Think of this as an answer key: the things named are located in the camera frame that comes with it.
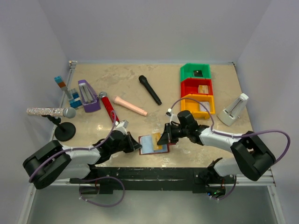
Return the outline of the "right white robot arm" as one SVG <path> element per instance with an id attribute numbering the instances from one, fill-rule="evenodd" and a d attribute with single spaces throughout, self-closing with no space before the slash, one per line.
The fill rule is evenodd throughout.
<path id="1" fill-rule="evenodd" d="M 226 150 L 233 158 L 218 158 L 209 165 L 208 178 L 219 183 L 228 175 L 243 174 L 257 181 L 274 163 L 276 158 L 258 136 L 232 137 L 231 133 L 213 132 L 207 125 L 199 125 L 193 115 L 185 110 L 178 113 L 179 123 L 170 122 L 157 141 L 158 145 L 175 144 L 187 137 L 192 143 Z"/>

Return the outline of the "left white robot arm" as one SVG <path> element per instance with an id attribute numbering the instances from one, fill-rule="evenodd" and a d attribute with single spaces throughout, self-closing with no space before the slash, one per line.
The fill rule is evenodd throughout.
<path id="1" fill-rule="evenodd" d="M 92 166 L 106 162 L 115 153 L 132 153 L 141 148 L 130 132 L 121 131 L 112 131 L 89 147 L 69 147 L 52 140 L 25 159 L 23 167 L 36 189 L 48 187 L 59 179 L 78 178 L 92 183 L 97 177 Z"/>

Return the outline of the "red leather card holder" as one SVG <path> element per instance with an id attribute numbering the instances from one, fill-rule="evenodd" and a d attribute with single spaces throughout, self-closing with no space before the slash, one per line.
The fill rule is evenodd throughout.
<path id="1" fill-rule="evenodd" d="M 162 150 L 157 150 L 157 151 L 153 150 L 151 135 L 152 134 L 139 136 L 138 140 L 139 140 L 139 143 L 142 146 L 142 148 L 139 149 L 139 155 L 168 153 L 169 152 L 169 145 L 162 145 L 163 146 Z"/>

